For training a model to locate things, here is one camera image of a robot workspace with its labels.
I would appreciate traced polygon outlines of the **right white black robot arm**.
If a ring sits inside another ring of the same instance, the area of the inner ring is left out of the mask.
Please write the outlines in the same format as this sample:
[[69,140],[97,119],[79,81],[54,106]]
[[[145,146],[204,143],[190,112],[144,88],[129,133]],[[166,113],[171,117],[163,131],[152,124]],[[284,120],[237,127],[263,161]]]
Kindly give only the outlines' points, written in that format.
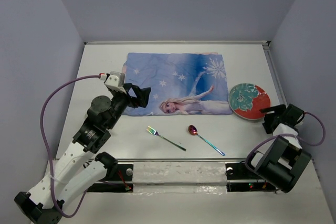
[[241,171],[248,178],[258,175],[278,190],[288,193],[311,160],[311,154],[299,143],[296,128],[304,118],[304,111],[293,104],[281,104],[260,112],[264,114],[264,130],[271,137],[248,154]]

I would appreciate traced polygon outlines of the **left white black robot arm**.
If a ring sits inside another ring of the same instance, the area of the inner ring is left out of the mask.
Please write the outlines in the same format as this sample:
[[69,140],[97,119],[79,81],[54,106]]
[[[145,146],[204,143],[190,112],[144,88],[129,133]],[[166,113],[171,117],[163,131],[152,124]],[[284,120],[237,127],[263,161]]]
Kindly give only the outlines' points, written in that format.
[[50,172],[28,192],[19,192],[14,201],[33,223],[58,223],[65,214],[63,208],[77,197],[84,196],[95,182],[115,176],[118,162],[99,150],[110,138],[127,107],[146,107],[151,88],[139,88],[126,83],[110,86],[113,97],[95,97],[87,118],[74,135],[63,156],[50,163]]

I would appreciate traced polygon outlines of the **blue princess print placemat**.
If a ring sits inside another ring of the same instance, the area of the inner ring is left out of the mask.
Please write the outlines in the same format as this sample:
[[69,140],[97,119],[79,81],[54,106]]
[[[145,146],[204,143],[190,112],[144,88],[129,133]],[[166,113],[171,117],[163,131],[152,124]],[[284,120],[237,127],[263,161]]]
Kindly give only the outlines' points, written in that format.
[[125,115],[230,115],[224,59],[219,54],[128,53],[125,81],[151,88],[146,108]]

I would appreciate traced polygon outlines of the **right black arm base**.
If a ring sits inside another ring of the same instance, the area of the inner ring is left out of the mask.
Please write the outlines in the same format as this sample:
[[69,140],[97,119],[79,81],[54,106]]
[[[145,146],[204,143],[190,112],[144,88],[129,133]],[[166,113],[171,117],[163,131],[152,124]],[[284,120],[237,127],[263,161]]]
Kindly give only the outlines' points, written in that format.
[[227,192],[270,192],[278,189],[265,179],[249,171],[243,161],[226,164]]

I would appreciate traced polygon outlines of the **iridescent spoon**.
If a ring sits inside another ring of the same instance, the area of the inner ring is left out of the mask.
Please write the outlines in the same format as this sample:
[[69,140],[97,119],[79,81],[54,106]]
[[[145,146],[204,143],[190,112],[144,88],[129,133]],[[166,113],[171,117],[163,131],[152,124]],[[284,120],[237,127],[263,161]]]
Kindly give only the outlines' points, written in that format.
[[212,147],[216,152],[218,152],[219,154],[221,154],[221,156],[225,156],[226,155],[223,151],[221,151],[218,147],[216,147],[215,145],[213,145],[210,141],[208,141],[207,139],[205,139],[202,136],[200,136],[195,126],[189,125],[188,128],[187,128],[187,130],[188,130],[188,132],[191,135],[198,136],[200,139],[202,139],[205,143],[207,143],[210,147]]

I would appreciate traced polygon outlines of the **teal and red plate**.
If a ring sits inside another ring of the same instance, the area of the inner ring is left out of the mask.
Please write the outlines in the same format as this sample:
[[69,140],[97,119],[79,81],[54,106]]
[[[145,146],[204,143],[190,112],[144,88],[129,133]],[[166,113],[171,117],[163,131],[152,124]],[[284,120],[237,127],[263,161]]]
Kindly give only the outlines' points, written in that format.
[[262,119],[265,113],[260,110],[271,107],[269,95],[252,83],[240,83],[232,87],[228,103],[235,114],[250,121]]

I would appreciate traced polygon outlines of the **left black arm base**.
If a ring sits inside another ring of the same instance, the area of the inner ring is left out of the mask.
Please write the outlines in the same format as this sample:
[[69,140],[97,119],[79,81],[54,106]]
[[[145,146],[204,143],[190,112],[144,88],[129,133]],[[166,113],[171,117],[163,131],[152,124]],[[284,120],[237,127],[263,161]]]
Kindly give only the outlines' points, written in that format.
[[132,193],[134,164],[118,162],[115,172],[107,171],[104,179],[95,182],[87,189],[89,193]]

